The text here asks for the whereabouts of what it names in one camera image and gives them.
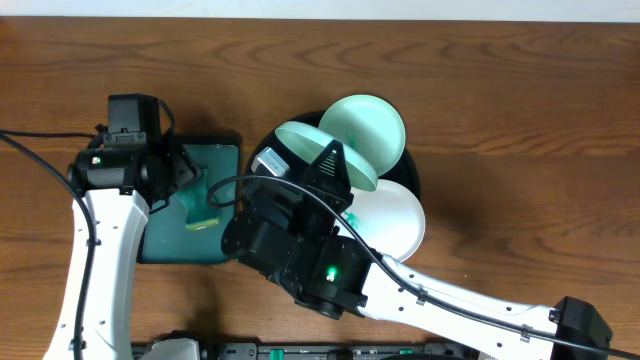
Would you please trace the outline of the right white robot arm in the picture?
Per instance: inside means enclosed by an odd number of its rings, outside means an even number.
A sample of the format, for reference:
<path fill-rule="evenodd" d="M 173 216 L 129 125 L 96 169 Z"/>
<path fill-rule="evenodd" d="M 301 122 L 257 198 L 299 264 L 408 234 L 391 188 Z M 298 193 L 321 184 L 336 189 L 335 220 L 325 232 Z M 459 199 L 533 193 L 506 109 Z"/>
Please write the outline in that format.
<path fill-rule="evenodd" d="M 424 216 L 414 197 L 389 201 L 377 171 L 339 141 L 265 148 L 238 177 L 243 209 L 225 254 L 299 306 L 410 325 L 496 359 L 605 359 L 612 332 L 597 310 L 566 297 L 553 307 L 491 298 L 426 276 L 389 249 L 411 251 Z"/>

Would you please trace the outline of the green yellow sponge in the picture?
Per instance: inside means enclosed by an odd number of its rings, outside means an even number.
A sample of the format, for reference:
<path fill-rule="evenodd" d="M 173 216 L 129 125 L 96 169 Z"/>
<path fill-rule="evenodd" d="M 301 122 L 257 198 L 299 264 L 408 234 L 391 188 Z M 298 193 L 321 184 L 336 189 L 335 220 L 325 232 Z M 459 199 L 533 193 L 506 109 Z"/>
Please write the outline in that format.
<path fill-rule="evenodd" d="M 206 180 L 200 178 L 187 187 L 179 190 L 176 195 L 185 208 L 185 229 L 196 231 L 219 224 L 220 211 L 207 203 L 208 187 Z"/>

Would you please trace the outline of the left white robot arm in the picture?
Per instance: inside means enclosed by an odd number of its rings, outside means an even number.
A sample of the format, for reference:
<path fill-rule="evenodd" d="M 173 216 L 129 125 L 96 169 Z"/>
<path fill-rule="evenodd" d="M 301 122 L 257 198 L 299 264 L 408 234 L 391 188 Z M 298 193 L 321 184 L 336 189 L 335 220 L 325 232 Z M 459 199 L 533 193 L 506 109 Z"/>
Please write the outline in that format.
<path fill-rule="evenodd" d="M 129 359 L 139 246 L 154 204 L 200 176 L 163 130 L 166 103 L 144 94 L 108 99 L 108 124 L 68 169 L 74 240 L 63 305 L 48 359 Z"/>

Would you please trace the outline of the mint green plate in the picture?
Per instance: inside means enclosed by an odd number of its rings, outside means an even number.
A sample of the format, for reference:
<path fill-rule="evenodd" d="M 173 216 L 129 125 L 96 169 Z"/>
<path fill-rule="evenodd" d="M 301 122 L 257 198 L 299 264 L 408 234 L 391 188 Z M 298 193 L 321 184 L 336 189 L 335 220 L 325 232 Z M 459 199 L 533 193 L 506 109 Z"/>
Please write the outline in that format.
<path fill-rule="evenodd" d="M 373 95 L 338 100 L 324 112 L 318 128 L 353 148 L 378 175 L 397 164 L 406 145 L 406 129 L 399 112 Z"/>
<path fill-rule="evenodd" d="M 296 156 L 311 164 L 335 137 L 321 131 L 317 127 L 288 121 L 275 129 L 277 139 Z M 352 187 L 363 191 L 375 191 L 378 175 L 372 165 L 350 146 L 339 141 L 343 146 L 349 181 Z"/>

